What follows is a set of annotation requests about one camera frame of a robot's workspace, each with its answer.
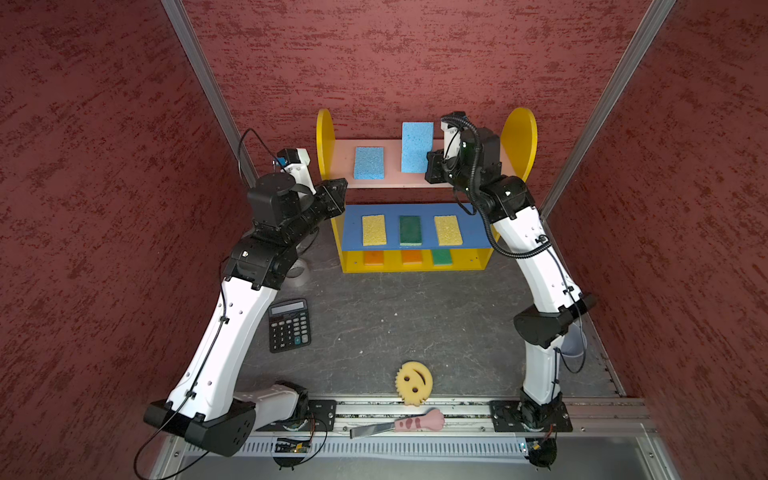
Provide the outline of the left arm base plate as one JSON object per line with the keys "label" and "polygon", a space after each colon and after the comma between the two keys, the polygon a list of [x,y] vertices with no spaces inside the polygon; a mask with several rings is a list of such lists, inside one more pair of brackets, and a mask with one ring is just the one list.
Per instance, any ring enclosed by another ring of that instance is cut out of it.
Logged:
{"label": "left arm base plate", "polygon": [[307,412],[302,418],[283,421],[277,428],[285,432],[311,432],[317,428],[321,433],[330,432],[334,429],[337,406],[336,400],[309,400]]}

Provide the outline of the blue sponge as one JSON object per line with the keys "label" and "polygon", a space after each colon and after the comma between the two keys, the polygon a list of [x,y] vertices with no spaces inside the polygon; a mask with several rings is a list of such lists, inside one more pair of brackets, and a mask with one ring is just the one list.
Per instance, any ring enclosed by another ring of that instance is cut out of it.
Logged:
{"label": "blue sponge", "polygon": [[433,146],[434,124],[431,122],[403,122],[401,144],[401,172],[408,174],[427,171],[427,154]]}
{"label": "blue sponge", "polygon": [[384,148],[356,147],[353,176],[355,180],[383,180],[385,178]]}

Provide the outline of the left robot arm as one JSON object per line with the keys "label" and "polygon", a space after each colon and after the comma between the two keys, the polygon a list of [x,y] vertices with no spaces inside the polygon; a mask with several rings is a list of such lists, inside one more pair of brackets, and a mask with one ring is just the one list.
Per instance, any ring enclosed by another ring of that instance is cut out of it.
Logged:
{"label": "left robot arm", "polygon": [[235,384],[260,321],[299,258],[299,244],[344,212],[347,187],[344,178],[308,186],[284,172],[256,181],[247,193],[252,228],[224,263],[209,325],[168,398],[147,407],[146,424],[232,456],[253,430],[294,417],[297,390],[278,384],[254,400],[239,400]]}

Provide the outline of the orange sponge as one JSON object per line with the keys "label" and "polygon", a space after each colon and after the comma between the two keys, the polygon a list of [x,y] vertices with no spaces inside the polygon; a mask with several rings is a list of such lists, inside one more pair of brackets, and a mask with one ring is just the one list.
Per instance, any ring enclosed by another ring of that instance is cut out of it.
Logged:
{"label": "orange sponge", "polygon": [[401,261],[403,265],[422,265],[423,255],[421,250],[402,250]]}
{"label": "orange sponge", "polygon": [[383,266],[385,257],[383,251],[364,251],[363,261],[365,266]]}

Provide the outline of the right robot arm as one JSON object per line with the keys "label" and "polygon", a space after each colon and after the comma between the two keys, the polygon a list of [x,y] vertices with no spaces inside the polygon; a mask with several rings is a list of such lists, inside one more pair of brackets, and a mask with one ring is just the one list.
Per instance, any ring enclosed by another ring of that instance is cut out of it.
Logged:
{"label": "right robot arm", "polygon": [[566,273],[525,181],[502,173],[500,138],[458,118],[441,128],[444,146],[427,153],[425,179],[464,192],[492,249],[524,275],[533,304],[513,318],[525,342],[525,376],[511,418],[525,430],[547,431],[563,414],[562,346],[593,298]]}

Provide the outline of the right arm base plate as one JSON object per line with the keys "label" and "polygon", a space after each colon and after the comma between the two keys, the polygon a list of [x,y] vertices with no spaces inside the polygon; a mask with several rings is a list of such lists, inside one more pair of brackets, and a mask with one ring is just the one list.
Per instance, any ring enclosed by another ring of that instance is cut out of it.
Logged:
{"label": "right arm base plate", "polygon": [[555,399],[546,405],[530,400],[493,400],[490,418],[497,433],[570,433],[573,425],[565,404]]}

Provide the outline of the orange sponge front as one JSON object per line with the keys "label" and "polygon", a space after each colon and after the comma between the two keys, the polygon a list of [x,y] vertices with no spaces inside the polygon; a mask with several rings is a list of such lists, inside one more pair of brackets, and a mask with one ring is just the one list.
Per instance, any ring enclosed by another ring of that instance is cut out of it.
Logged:
{"label": "orange sponge front", "polygon": [[402,250],[401,261],[403,265],[422,265],[423,255],[421,250]]}

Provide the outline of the dark green sponge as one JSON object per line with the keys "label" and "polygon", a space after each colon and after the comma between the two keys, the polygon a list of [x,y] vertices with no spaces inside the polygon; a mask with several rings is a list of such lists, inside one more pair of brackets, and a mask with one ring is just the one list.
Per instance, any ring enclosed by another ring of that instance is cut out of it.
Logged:
{"label": "dark green sponge", "polygon": [[399,217],[399,244],[401,246],[421,246],[423,234],[421,217],[414,215]]}

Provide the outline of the light green sponge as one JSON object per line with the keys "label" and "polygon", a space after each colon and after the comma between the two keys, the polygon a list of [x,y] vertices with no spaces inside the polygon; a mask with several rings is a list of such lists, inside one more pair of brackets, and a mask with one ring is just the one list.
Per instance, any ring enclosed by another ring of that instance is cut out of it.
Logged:
{"label": "light green sponge", "polygon": [[431,251],[432,262],[435,267],[451,266],[453,264],[449,249],[436,249]]}

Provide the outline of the yellow smiley face sponge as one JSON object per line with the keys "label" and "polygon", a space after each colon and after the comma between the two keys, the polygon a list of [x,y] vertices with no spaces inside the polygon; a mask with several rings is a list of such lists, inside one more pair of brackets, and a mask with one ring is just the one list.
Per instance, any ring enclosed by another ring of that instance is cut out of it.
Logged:
{"label": "yellow smiley face sponge", "polygon": [[433,386],[430,370],[416,361],[404,363],[395,378],[395,388],[405,405],[423,405],[430,397]]}

